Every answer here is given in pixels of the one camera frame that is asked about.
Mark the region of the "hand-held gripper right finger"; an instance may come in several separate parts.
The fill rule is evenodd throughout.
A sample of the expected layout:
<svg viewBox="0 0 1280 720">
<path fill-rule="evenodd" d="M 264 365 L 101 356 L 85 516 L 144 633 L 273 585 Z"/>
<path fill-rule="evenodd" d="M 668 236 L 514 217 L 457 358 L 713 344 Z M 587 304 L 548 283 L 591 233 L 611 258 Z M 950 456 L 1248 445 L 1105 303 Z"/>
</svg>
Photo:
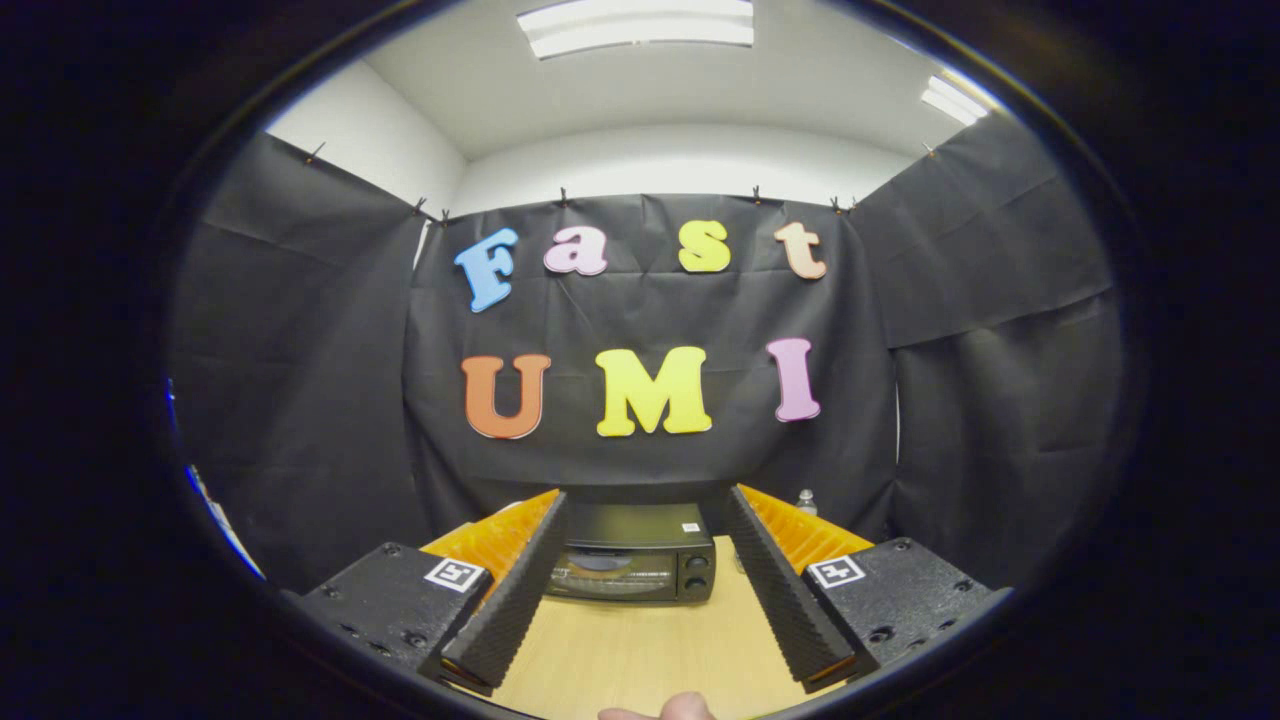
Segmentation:
<svg viewBox="0 0 1280 720">
<path fill-rule="evenodd" d="M 728 492 L 726 525 L 808 693 L 910 662 L 1010 594 L 915 539 L 873 543 L 744 484 Z"/>
</svg>

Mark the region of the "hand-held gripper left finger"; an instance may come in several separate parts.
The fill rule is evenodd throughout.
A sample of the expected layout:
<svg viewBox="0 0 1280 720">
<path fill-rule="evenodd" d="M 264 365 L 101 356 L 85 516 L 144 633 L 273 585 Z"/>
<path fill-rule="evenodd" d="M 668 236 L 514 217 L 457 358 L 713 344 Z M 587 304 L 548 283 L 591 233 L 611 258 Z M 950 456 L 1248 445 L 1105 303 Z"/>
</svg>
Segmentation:
<svg viewBox="0 0 1280 720">
<path fill-rule="evenodd" d="M 292 602 L 349 650 L 402 675 L 490 696 L 564 544 L 552 489 L 422 548 L 387 542 Z"/>
</svg>

